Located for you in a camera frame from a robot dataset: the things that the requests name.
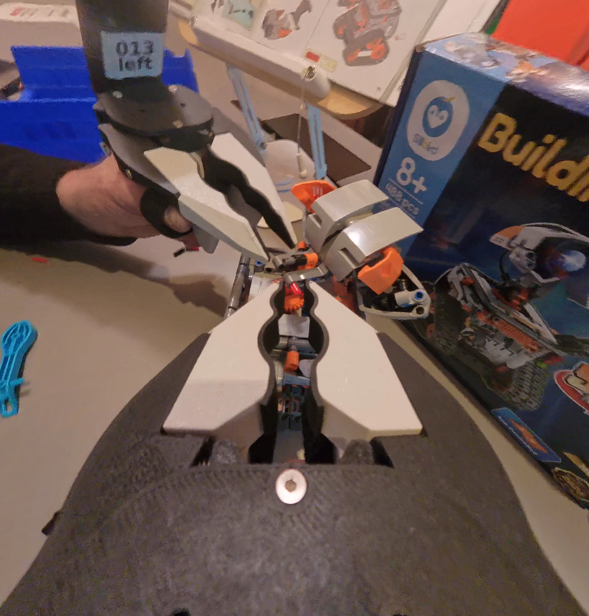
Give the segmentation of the grey orange brick toy robot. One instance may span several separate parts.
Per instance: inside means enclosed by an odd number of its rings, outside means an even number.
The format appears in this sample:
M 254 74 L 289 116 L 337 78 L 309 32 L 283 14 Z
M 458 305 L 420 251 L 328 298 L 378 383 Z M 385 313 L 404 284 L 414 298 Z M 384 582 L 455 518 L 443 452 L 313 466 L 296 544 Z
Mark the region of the grey orange brick toy robot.
M 317 254 L 318 264 L 310 269 L 285 271 L 285 261 L 277 265 L 273 260 L 272 265 L 263 266 L 262 270 L 271 283 L 281 278 L 285 285 L 295 283 L 301 290 L 309 290 L 308 284 L 315 282 L 361 319 L 363 312 L 382 313 L 363 302 L 368 296 L 389 298 L 390 309 L 384 311 L 389 319 L 427 315 L 429 296 L 403 265 L 403 258 L 395 248 L 396 243 L 419 234 L 422 228 L 397 208 L 378 210 L 376 206 L 387 198 L 369 181 L 355 182 L 318 197 L 304 226 L 308 253 Z M 312 326 L 318 325 L 322 341 L 308 379 L 309 388 L 314 389 L 322 405 L 316 363 L 325 346 L 325 335 L 312 315 L 314 302 L 312 296 L 307 339 L 312 340 Z

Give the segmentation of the person's left hand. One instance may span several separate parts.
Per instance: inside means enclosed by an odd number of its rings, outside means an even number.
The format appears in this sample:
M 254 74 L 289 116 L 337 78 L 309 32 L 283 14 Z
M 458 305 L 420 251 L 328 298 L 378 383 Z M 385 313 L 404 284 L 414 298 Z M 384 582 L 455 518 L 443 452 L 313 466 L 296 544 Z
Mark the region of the person's left hand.
M 123 173 L 114 155 L 66 173 L 56 194 L 63 209 L 98 235 L 144 239 L 160 235 L 143 216 L 147 188 Z

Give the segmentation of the white box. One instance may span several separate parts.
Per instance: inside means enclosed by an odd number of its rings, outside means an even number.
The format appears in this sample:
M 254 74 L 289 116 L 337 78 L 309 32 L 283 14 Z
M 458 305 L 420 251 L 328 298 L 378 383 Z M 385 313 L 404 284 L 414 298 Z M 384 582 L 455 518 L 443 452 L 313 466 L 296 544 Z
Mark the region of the white box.
M 75 5 L 69 1 L 0 3 L 0 50 L 17 45 L 78 46 L 81 44 Z

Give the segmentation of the dark blue robot kit box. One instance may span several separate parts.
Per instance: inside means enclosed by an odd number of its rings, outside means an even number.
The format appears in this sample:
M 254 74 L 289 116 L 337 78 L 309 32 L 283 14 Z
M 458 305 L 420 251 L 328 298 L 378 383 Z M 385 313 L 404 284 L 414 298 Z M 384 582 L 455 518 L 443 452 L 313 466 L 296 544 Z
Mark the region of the dark blue robot kit box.
M 422 227 L 410 328 L 589 509 L 589 71 L 482 34 L 418 45 L 375 183 Z

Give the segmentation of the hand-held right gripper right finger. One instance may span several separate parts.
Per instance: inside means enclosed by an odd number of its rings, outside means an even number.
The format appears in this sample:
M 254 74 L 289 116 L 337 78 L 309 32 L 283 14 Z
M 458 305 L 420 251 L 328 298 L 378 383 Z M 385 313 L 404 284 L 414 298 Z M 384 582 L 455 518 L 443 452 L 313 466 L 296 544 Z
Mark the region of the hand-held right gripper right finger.
M 349 441 L 421 434 L 422 423 L 375 328 L 317 283 L 308 288 L 315 299 L 312 315 L 325 335 L 316 363 L 323 434 Z

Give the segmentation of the orange box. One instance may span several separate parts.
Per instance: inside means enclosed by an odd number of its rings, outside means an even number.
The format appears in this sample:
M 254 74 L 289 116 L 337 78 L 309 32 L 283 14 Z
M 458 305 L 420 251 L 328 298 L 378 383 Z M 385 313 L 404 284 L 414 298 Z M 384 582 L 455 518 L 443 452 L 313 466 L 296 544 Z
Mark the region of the orange box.
M 509 1 L 492 36 L 589 71 L 589 1 Z

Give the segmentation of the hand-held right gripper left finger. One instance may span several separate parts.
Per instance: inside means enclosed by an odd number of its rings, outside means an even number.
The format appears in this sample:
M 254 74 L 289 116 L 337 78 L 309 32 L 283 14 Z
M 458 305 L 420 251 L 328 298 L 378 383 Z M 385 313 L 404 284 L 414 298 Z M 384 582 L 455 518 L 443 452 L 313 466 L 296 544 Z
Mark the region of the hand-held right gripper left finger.
M 270 367 L 260 351 L 261 329 L 275 317 L 273 283 L 214 327 L 163 424 L 167 434 L 258 439 L 260 401 Z

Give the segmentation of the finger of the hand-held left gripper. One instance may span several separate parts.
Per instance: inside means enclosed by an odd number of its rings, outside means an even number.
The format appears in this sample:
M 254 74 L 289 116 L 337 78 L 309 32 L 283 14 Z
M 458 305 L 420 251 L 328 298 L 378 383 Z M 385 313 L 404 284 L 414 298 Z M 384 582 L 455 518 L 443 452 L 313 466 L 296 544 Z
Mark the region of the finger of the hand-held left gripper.
M 262 240 L 258 225 L 264 221 L 288 248 L 295 247 L 292 222 L 260 158 L 232 133 L 215 136 L 200 158 L 204 181 L 221 192 L 229 209 L 249 224 L 254 240 Z
M 196 153 L 158 147 L 145 151 L 144 157 L 178 191 L 181 214 L 194 227 L 226 242 L 248 258 L 268 261 L 249 221 L 235 212 L 223 193 L 205 182 L 201 158 Z

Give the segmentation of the blue plastic bin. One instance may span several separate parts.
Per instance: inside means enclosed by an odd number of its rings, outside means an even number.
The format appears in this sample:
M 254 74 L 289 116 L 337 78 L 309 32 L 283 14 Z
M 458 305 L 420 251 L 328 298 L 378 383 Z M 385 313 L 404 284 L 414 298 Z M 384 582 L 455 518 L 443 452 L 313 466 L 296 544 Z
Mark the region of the blue plastic bin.
M 92 62 L 94 78 L 105 71 L 116 86 L 161 74 L 167 85 L 198 90 L 187 50 L 174 55 L 149 35 L 111 43 L 106 60 Z M 0 58 L 0 143 L 49 157 L 93 163 L 103 154 L 96 103 L 81 47 L 13 46 Z

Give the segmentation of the person's left forearm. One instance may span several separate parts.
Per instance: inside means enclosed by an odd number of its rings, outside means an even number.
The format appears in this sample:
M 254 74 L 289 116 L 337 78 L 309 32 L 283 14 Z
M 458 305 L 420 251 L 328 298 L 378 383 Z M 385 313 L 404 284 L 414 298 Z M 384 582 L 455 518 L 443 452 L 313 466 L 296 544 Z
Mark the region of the person's left forearm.
M 92 242 L 127 246 L 134 238 L 106 236 L 67 213 L 56 192 L 70 171 L 90 168 L 0 143 L 0 246 L 39 242 Z

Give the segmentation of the turquoise plastic brick tool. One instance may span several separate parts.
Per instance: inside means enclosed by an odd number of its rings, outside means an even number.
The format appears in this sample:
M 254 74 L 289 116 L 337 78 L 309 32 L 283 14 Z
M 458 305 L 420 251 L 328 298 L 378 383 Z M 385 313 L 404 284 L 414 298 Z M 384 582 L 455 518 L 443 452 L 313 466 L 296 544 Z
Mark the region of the turquoise plastic brick tool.
M 0 416 L 18 414 L 24 364 L 37 340 L 37 330 L 28 320 L 10 325 L 0 339 Z

